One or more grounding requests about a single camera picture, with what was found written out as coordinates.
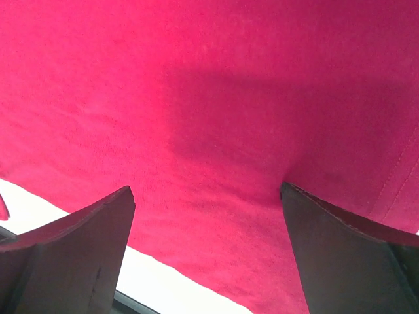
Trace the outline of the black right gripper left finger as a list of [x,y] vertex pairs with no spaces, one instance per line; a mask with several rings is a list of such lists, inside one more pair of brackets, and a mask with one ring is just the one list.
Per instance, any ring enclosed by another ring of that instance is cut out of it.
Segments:
[[109,313],[135,208],[124,186],[1,240],[1,312]]

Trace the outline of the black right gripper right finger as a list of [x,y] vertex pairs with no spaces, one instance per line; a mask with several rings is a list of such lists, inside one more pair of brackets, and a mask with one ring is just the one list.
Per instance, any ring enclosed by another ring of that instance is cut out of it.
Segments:
[[291,183],[282,183],[280,199],[310,313],[418,312],[418,235]]

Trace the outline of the magenta pink t shirt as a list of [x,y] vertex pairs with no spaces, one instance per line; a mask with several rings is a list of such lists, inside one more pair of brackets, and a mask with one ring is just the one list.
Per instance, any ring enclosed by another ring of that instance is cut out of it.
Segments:
[[2,1],[1,178],[253,313],[306,313],[284,181],[418,231],[417,1]]

